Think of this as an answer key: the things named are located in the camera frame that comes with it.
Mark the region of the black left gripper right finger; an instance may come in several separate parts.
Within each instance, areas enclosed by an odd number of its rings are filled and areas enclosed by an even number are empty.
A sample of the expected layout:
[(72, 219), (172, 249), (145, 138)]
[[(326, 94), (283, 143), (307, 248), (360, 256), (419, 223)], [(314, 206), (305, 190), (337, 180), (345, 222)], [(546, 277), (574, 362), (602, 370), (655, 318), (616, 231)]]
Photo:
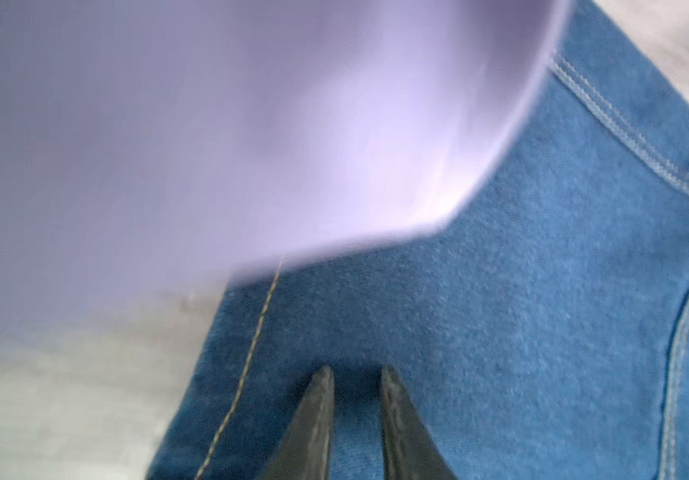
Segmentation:
[(457, 479), (392, 366), (381, 371), (380, 406), (386, 479)]

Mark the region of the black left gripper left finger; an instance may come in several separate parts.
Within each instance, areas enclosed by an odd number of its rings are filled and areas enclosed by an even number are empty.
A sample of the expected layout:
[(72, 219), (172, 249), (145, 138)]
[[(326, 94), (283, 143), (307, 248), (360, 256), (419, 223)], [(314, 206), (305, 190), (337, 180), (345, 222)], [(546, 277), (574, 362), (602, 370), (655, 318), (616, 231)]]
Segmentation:
[(284, 438), (260, 479), (330, 478), (334, 434), (334, 372), (320, 368), (310, 380)]

